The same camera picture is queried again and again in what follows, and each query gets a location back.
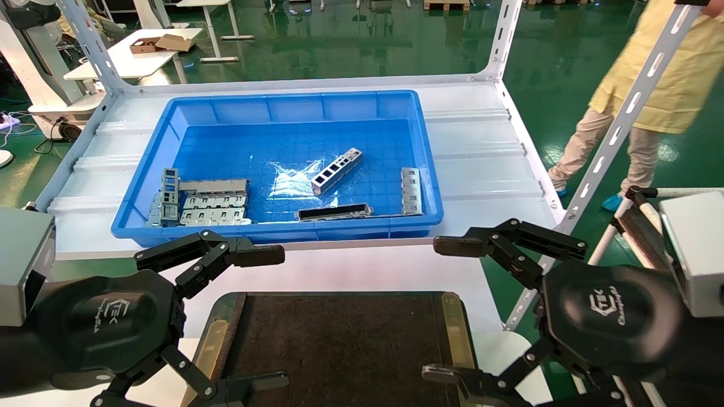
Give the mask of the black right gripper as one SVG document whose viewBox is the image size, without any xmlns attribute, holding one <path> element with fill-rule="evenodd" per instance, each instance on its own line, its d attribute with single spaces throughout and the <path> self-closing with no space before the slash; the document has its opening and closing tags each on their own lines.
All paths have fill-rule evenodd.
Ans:
<svg viewBox="0 0 724 407">
<path fill-rule="evenodd" d="M 527 289 L 541 289 L 545 322 L 557 363 L 583 376 L 599 371 L 660 379 L 673 368 L 695 318 L 670 276 L 638 266 L 559 265 L 545 276 L 526 250 L 554 260 L 584 260 L 584 241 L 512 218 L 471 227 L 460 237 L 439 235 L 446 257 L 490 257 Z"/>
</svg>

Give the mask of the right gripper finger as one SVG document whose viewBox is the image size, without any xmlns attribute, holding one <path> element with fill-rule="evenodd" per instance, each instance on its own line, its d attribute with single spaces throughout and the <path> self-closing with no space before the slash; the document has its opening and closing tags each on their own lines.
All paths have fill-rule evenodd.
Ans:
<svg viewBox="0 0 724 407">
<path fill-rule="evenodd" d="M 489 406 L 532 406 L 516 387 L 548 357 L 558 355 L 555 345 L 540 339 L 527 352 L 511 363 L 502 374 L 495 376 L 481 369 L 449 367 L 440 364 L 423 366 L 422 377 L 431 382 L 456 386 L 470 404 Z M 626 406 L 625 396 L 615 382 L 603 379 L 594 388 L 567 399 L 553 400 L 540 406 Z"/>
</svg>

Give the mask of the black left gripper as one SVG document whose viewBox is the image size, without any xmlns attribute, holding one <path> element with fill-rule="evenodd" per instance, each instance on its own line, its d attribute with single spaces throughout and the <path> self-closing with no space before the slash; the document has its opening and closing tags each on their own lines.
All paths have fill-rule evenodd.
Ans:
<svg viewBox="0 0 724 407">
<path fill-rule="evenodd" d="M 195 297 L 230 266 L 285 260 L 281 245 L 203 230 L 136 253 L 134 275 L 47 283 L 23 324 L 23 390 L 75 391 L 107 375 L 114 379 L 91 406 L 146 406 L 125 395 L 166 363 L 197 393 L 189 406 L 247 406 L 256 392 L 287 386 L 288 373 L 211 382 L 176 347 L 186 319 L 183 298 Z M 156 274 L 188 261 L 175 286 Z"/>
</svg>

